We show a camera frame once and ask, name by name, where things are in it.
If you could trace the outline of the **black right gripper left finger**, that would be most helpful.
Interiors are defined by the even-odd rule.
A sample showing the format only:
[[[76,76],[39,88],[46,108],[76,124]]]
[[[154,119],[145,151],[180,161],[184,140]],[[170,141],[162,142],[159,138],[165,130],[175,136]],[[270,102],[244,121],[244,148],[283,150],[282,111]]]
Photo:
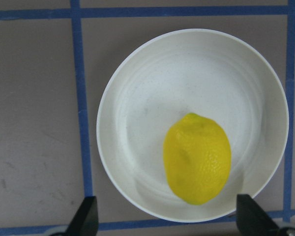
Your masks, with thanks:
[[[85,197],[65,231],[66,236],[95,236],[99,227],[97,198]]]

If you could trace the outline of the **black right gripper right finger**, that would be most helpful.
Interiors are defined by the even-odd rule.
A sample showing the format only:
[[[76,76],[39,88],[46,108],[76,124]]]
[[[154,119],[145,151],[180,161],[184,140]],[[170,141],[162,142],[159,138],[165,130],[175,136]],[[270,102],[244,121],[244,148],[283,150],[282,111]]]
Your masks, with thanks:
[[[248,194],[236,197],[236,225],[242,236],[276,236],[278,225]]]

